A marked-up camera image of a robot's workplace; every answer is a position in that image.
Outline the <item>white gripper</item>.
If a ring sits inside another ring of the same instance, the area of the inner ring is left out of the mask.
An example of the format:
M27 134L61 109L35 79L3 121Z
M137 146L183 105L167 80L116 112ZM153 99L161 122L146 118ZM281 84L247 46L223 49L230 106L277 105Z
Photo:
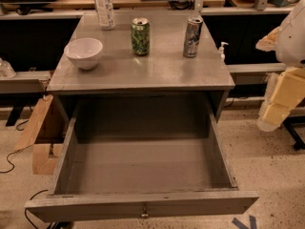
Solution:
M300 0L281 25L259 39L255 47L264 52L275 50L276 59L288 66L283 73L271 73L257 126L272 132L305 99L305 0Z

